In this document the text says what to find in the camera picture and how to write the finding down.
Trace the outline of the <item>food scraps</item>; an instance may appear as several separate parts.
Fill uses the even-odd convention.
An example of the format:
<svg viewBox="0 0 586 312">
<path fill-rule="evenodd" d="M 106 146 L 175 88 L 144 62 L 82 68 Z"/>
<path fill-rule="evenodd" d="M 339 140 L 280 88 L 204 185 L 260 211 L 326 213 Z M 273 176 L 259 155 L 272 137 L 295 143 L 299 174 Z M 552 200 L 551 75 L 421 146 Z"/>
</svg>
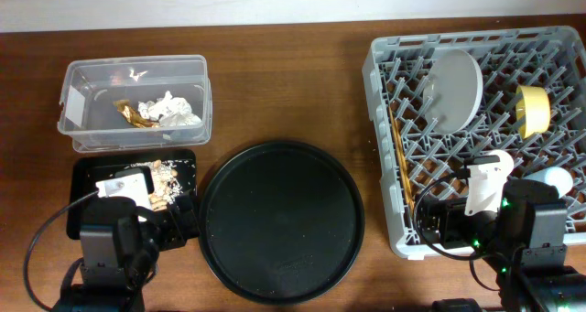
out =
<svg viewBox="0 0 586 312">
<path fill-rule="evenodd" d="M 153 211 L 165 210 L 180 195 L 187 192 L 187 186 L 179 183 L 179 167 L 186 165 L 186 161 L 163 161 L 161 159 L 131 165 L 131 167 L 148 167 L 151 172 L 154 191 L 148 194 L 150 209 Z"/>
</svg>

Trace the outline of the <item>large white tissue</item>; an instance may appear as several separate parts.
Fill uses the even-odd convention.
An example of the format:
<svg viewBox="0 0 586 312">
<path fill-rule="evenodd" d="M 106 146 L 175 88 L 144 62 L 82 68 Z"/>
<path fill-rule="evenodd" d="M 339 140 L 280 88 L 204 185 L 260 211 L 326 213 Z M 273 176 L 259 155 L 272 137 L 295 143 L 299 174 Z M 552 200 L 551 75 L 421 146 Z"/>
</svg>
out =
<svg viewBox="0 0 586 312">
<path fill-rule="evenodd" d="M 157 106 L 160 108 L 158 122 L 162 127 L 201 124 L 201 118 L 192 112 L 191 105 L 184 98 L 161 100 Z"/>
</svg>

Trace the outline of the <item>gold foil wrapper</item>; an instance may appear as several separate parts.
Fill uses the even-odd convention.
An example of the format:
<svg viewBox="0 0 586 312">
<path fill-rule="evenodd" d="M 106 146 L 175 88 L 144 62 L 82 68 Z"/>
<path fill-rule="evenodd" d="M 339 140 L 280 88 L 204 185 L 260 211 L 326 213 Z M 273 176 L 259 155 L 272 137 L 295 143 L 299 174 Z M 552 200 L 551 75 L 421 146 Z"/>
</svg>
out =
<svg viewBox="0 0 586 312">
<path fill-rule="evenodd" d="M 130 105 L 129 100 L 119 100 L 114 102 L 116 110 L 125 118 L 125 120 L 137 128 L 156 128 L 159 123 L 143 118 L 140 113 Z"/>
</svg>

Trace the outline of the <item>small white tissue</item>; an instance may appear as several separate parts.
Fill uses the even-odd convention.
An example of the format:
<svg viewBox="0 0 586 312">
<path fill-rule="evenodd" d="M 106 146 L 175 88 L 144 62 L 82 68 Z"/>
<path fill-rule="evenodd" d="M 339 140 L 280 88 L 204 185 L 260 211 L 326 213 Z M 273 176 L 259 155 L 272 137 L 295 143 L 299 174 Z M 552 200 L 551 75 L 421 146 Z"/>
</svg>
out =
<svg viewBox="0 0 586 312">
<path fill-rule="evenodd" d="M 165 95 L 155 102 L 140 102 L 138 104 L 138 113 L 143 119 L 157 122 L 163 117 L 171 115 L 170 105 L 172 99 L 173 96 L 170 91 L 166 91 Z"/>
</svg>

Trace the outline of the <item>blue cup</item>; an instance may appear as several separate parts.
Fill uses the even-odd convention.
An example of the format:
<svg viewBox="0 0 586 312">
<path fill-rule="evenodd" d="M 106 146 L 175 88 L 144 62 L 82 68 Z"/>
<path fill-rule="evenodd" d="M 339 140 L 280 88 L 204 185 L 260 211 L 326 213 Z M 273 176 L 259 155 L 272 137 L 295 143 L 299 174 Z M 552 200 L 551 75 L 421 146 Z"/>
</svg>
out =
<svg viewBox="0 0 586 312">
<path fill-rule="evenodd" d="M 525 179 L 555 187 L 560 197 L 567 195 L 573 188 L 571 173 L 562 167 L 547 167 L 525 176 Z"/>
</svg>

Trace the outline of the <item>grey plate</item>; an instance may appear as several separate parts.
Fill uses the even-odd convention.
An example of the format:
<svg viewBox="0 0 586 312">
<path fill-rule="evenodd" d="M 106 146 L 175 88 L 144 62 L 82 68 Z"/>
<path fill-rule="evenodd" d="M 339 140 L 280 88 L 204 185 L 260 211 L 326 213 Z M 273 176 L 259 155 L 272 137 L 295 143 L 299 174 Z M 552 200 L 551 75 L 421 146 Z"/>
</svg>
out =
<svg viewBox="0 0 586 312">
<path fill-rule="evenodd" d="M 436 120 L 434 131 L 454 134 L 477 114 L 483 95 L 483 77 L 478 62 L 464 50 L 450 50 L 432 65 L 423 90 L 429 107 L 425 120 Z"/>
</svg>

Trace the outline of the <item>yellow bowl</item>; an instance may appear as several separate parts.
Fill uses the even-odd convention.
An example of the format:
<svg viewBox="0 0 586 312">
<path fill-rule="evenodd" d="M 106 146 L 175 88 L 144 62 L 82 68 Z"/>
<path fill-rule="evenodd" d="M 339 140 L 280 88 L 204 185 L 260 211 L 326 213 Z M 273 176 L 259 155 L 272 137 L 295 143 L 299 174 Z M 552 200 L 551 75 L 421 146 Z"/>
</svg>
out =
<svg viewBox="0 0 586 312">
<path fill-rule="evenodd" d="M 525 119 L 519 128 L 521 137 L 527 139 L 533 134 L 545 133 L 551 117 L 547 91 L 541 87 L 518 86 L 516 94 L 521 97 L 515 106 L 516 118 Z"/>
</svg>

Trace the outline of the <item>pink cup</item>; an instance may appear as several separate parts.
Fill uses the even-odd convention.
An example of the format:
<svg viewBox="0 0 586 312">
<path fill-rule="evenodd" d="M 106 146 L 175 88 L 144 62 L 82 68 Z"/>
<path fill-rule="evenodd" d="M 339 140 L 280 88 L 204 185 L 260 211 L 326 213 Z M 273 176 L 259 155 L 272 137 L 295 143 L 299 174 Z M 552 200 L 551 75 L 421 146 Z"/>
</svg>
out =
<svg viewBox="0 0 586 312">
<path fill-rule="evenodd" d="M 491 150 L 486 152 L 484 156 L 498 157 L 497 161 L 479 166 L 480 171 L 489 177 L 507 179 L 515 167 L 513 158 L 504 150 Z"/>
</svg>

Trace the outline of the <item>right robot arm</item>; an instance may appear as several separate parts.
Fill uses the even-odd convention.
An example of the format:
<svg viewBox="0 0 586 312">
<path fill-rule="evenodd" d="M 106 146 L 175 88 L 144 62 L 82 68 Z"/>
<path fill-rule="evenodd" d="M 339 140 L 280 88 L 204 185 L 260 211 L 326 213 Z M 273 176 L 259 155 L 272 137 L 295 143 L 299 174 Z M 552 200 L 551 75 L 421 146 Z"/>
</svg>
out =
<svg viewBox="0 0 586 312">
<path fill-rule="evenodd" d="M 506 182 L 497 212 L 466 216 L 463 199 L 429 199 L 428 185 L 418 196 L 413 223 L 427 245 L 423 224 L 439 218 L 442 237 L 451 234 L 473 248 L 463 256 L 482 259 L 495 272 L 505 311 L 583 311 L 585 275 L 565 264 L 567 209 L 556 188 L 534 180 Z"/>
</svg>

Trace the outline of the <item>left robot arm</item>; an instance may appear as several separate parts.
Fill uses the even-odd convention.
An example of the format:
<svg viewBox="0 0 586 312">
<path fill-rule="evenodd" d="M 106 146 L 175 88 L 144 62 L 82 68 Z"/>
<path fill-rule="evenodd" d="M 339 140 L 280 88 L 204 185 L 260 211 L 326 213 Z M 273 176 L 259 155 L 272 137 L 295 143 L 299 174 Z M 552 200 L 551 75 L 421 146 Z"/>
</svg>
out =
<svg viewBox="0 0 586 312">
<path fill-rule="evenodd" d="M 143 288 L 157 273 L 159 255 L 200 235 L 189 194 L 164 210 L 127 197 L 91 198 L 80 214 L 82 258 L 60 286 L 54 311 L 144 311 Z"/>
</svg>

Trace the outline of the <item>grey dishwasher rack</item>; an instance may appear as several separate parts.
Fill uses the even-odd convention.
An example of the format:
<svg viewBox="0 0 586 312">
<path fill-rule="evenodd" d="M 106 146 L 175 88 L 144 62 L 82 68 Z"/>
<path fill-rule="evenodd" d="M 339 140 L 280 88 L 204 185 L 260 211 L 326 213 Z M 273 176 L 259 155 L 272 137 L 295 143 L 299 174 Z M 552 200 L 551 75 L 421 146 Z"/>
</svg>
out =
<svg viewBox="0 0 586 312">
<path fill-rule="evenodd" d="M 454 134 L 434 131 L 423 112 L 423 90 L 434 62 L 464 50 L 479 64 L 483 95 L 478 113 Z M 436 243 L 422 242 L 412 223 L 415 196 L 464 160 L 502 149 L 514 160 L 513 177 L 562 167 L 573 177 L 566 195 L 567 245 L 585 242 L 585 47 L 572 27 L 531 27 L 375 39 L 362 67 L 374 124 L 380 180 L 392 251 L 421 260 Z M 551 122 L 523 139 L 515 115 L 520 85 L 544 88 Z"/>
</svg>

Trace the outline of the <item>black rectangular tray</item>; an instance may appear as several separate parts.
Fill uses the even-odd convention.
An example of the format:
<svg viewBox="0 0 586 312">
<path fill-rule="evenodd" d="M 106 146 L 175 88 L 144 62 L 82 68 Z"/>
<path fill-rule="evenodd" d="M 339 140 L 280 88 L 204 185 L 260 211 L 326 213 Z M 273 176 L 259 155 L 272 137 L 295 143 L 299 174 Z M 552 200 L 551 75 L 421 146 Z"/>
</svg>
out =
<svg viewBox="0 0 586 312">
<path fill-rule="evenodd" d="M 178 172 L 177 181 L 181 185 L 179 209 L 181 212 L 184 210 L 193 212 L 194 219 L 185 214 L 180 217 L 190 227 L 185 232 L 184 241 L 198 237 L 200 228 L 197 221 L 196 156 L 189 149 L 153 150 L 81 158 L 73 167 L 71 202 L 95 190 L 95 183 L 98 181 L 113 178 L 117 172 L 129 169 L 133 164 L 144 164 L 157 160 L 171 164 Z"/>
</svg>

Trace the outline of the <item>round black tray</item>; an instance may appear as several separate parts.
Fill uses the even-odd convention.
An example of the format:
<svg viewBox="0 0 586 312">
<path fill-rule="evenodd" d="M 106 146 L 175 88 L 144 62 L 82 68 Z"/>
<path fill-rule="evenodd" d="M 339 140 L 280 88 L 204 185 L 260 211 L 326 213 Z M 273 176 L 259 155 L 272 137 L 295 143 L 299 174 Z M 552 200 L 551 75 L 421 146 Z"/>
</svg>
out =
<svg viewBox="0 0 586 312">
<path fill-rule="evenodd" d="M 322 149 L 295 141 L 247 147 L 201 198 L 200 248 L 214 275 L 259 304 L 304 303 L 348 274 L 364 240 L 352 176 Z"/>
</svg>

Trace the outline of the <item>clear plastic bin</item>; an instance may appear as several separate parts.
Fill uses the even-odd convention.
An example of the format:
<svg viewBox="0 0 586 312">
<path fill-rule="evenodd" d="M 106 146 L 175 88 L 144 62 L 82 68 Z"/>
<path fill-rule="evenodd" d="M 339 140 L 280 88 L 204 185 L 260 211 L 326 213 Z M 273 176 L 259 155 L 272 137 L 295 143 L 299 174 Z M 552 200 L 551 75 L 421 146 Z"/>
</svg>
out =
<svg viewBox="0 0 586 312">
<path fill-rule="evenodd" d="M 194 125 L 138 128 L 114 105 L 183 98 Z M 212 138 L 212 86 L 201 55 L 143 56 L 73 61 L 65 72 L 57 128 L 78 153 L 204 145 Z"/>
</svg>

